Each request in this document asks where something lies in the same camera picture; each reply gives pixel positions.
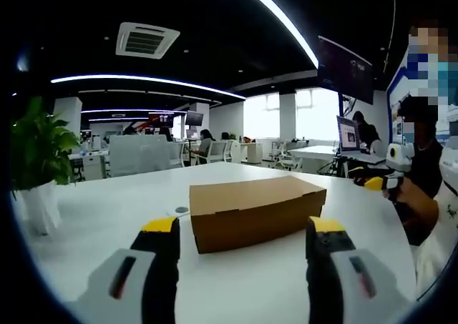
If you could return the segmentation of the person's right hand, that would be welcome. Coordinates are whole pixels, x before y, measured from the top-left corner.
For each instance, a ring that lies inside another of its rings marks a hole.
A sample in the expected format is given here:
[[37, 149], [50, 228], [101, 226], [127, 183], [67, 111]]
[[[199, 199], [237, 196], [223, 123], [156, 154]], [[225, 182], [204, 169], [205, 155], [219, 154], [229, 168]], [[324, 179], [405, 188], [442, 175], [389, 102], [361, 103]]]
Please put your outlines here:
[[395, 197], [389, 190], [384, 190], [382, 194], [386, 199], [394, 198], [396, 202], [405, 204], [410, 209], [410, 214], [401, 221], [407, 232], [419, 230], [429, 234], [436, 225], [439, 216], [436, 200], [428, 196], [409, 178], [403, 178]]

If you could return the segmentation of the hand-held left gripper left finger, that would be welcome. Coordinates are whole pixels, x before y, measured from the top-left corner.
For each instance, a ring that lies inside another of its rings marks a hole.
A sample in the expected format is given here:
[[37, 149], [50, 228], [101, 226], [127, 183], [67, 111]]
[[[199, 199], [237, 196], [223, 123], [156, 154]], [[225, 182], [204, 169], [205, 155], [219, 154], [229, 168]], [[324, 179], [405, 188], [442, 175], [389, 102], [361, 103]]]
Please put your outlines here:
[[90, 274], [73, 310], [82, 323], [174, 323], [179, 259], [179, 219], [153, 220]]

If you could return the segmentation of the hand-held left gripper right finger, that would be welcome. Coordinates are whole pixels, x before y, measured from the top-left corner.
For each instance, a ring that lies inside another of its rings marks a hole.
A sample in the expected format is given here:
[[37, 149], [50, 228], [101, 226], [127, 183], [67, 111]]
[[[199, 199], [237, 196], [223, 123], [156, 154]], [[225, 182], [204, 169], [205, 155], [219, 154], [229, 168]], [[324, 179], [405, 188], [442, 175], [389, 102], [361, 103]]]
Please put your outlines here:
[[308, 219], [306, 260], [309, 323], [395, 323], [411, 304], [395, 274], [337, 220]]

